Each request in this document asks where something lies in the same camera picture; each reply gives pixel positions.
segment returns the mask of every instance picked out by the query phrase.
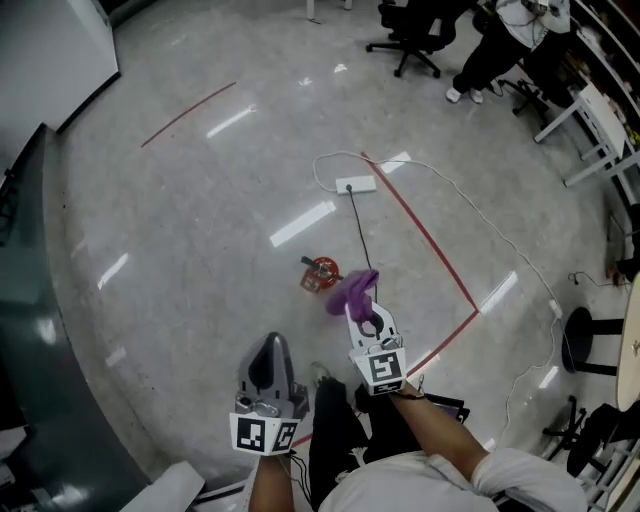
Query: office chair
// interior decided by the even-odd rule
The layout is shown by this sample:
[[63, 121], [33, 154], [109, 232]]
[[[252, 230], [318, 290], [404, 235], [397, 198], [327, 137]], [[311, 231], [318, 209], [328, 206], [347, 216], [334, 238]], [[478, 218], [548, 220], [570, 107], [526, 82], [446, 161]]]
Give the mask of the office chair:
[[546, 117], [549, 106], [546, 101], [551, 101], [562, 108], [568, 108], [573, 104], [571, 94], [556, 75], [568, 40], [566, 34], [549, 32], [542, 44], [525, 57], [523, 69], [533, 83], [526, 80], [518, 80], [517, 83], [498, 80], [501, 88], [505, 85], [509, 86], [525, 98], [522, 105], [513, 109], [513, 114], [518, 117], [524, 109], [532, 106], [540, 118], [541, 129], [545, 129], [549, 124]]
[[542, 433], [545, 436], [553, 436], [553, 437], [561, 437], [562, 440], [553, 450], [551, 455], [547, 457], [547, 460], [555, 459], [556, 455], [558, 455], [562, 450], [570, 450], [573, 446], [573, 443], [576, 439], [578, 439], [578, 429], [582, 427], [582, 422], [584, 417], [587, 415], [587, 410], [583, 407], [580, 409], [580, 416], [577, 415], [578, 402], [575, 396], [569, 397], [569, 403], [571, 404], [571, 413], [569, 415], [569, 425], [565, 430], [551, 430], [549, 428], [545, 428]]
[[389, 39], [395, 42], [370, 43], [365, 49], [367, 52], [374, 48], [402, 51], [400, 65], [393, 71], [397, 78], [402, 76], [409, 55], [433, 69], [434, 78], [440, 78], [440, 69], [424, 53], [431, 55], [456, 38], [455, 22], [472, 3], [474, 0], [409, 0], [406, 7], [399, 7], [393, 0], [383, 0], [378, 6], [381, 23], [393, 31]]
[[570, 450], [567, 458], [567, 473], [577, 477], [582, 470], [590, 464], [600, 473], [607, 470], [607, 465], [595, 458], [595, 454], [601, 446], [618, 441], [638, 439], [638, 422], [640, 421], [640, 401], [633, 404], [627, 411], [621, 412], [615, 407], [603, 404], [598, 407], [577, 434], [583, 418], [586, 415], [584, 409], [580, 410], [580, 418], [575, 419], [575, 397], [569, 397], [572, 405], [572, 419], [570, 426], [563, 432], [551, 432], [544, 429], [546, 435], [562, 436], [562, 442], [556, 447], [548, 460], [553, 459], [560, 451]]

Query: marble floor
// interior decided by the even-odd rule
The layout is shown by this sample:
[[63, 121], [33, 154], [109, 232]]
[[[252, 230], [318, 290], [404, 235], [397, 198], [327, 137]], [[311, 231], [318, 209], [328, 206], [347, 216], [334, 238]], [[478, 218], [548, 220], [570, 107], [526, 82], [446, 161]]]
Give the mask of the marble floor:
[[[301, 0], [159, 0], [115, 31], [122, 77], [62, 137], [74, 292], [59, 295], [87, 380], [143, 467], [161, 454], [188, 460], [212, 484], [246, 476], [252, 458], [231, 450], [227, 415], [236, 365], [268, 331], [288, 338], [299, 381], [311, 383], [314, 360], [353, 381], [344, 320], [325, 314], [326, 295], [299, 286], [301, 256], [332, 257], [344, 273], [366, 267], [348, 196], [313, 179], [311, 162], [324, 153], [407, 152], [434, 166], [528, 255], [565, 318], [579, 305], [596, 317], [624, 314], [624, 291], [567, 279], [578, 270], [604, 279], [606, 212], [621, 209], [609, 183], [563, 186], [584, 165], [579, 128], [538, 145], [534, 115], [511, 113], [518, 97], [445, 101], [479, 41], [470, 15], [432, 57], [439, 80], [417, 62], [394, 78], [397, 54], [364, 51], [386, 38], [377, 3], [355, 0], [347, 12], [338, 0], [318, 1], [313, 24]], [[318, 172], [332, 185], [373, 170], [339, 156]], [[355, 196], [379, 302], [404, 336], [414, 377], [464, 399], [469, 428], [494, 447], [514, 378], [552, 350], [551, 297], [449, 183], [410, 164], [386, 178]], [[312, 209], [322, 218], [274, 246], [274, 234]], [[482, 308], [511, 272], [513, 287]], [[80, 323], [90, 336], [74, 336]], [[560, 332], [556, 323], [557, 341]], [[616, 351], [617, 341], [603, 341], [593, 358], [611, 363]], [[614, 388], [610, 377], [568, 374], [556, 353], [515, 388], [501, 446], [541, 453], [540, 431], [569, 394], [593, 409], [614, 403]], [[143, 441], [153, 450], [138, 450]]]

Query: purple cloth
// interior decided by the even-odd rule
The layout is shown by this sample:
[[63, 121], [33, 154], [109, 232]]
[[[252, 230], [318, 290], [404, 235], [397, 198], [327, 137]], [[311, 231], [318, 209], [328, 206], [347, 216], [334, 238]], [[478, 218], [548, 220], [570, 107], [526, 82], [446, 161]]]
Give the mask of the purple cloth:
[[349, 304], [349, 312], [354, 322], [359, 324], [373, 317], [371, 297], [366, 291], [378, 284], [377, 270], [355, 270], [345, 277], [333, 295], [329, 297], [325, 309], [333, 316], [344, 315], [344, 306]]

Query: white sleeve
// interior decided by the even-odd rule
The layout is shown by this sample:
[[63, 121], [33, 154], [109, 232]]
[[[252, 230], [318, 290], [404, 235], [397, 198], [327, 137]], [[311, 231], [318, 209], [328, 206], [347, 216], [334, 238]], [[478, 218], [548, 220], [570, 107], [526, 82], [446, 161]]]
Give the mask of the white sleeve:
[[585, 512], [587, 499], [575, 478], [555, 464], [505, 448], [478, 464], [471, 484], [485, 496], [503, 492], [536, 512]]

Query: white sneaker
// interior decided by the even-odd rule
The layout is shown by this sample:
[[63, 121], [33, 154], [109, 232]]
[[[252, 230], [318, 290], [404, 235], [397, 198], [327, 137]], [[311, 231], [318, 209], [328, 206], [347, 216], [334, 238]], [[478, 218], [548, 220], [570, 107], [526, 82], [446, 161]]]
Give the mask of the white sneaker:
[[478, 89], [469, 89], [469, 96], [471, 97], [471, 101], [477, 103], [478, 105], [482, 105], [484, 98], [482, 97], [482, 92]]
[[445, 96], [447, 97], [447, 100], [449, 100], [451, 103], [458, 103], [460, 101], [460, 97], [462, 96], [462, 93], [456, 91], [453, 87], [451, 87], [447, 91]]

